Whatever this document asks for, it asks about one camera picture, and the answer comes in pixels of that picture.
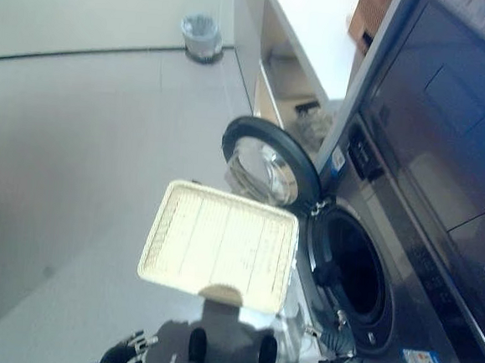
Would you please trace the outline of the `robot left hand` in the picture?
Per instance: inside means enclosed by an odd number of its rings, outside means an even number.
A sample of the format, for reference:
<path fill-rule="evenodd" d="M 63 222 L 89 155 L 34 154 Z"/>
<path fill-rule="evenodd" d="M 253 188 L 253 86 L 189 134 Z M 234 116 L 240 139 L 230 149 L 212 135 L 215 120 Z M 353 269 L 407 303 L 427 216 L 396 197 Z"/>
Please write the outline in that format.
<path fill-rule="evenodd" d="M 107 350 L 100 363 L 143 363 L 147 350 L 158 339 L 157 335 L 146 335 L 143 330 L 138 330 Z"/>

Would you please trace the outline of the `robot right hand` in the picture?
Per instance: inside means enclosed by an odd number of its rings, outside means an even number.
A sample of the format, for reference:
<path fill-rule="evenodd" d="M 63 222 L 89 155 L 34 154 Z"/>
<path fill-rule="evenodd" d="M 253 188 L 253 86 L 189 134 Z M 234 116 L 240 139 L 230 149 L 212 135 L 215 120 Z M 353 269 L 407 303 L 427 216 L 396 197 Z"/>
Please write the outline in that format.
<path fill-rule="evenodd" d="M 348 318 L 343 309 L 312 309 L 312 322 L 304 326 L 305 332 L 318 340 L 337 357 L 354 357 L 356 344 Z"/>

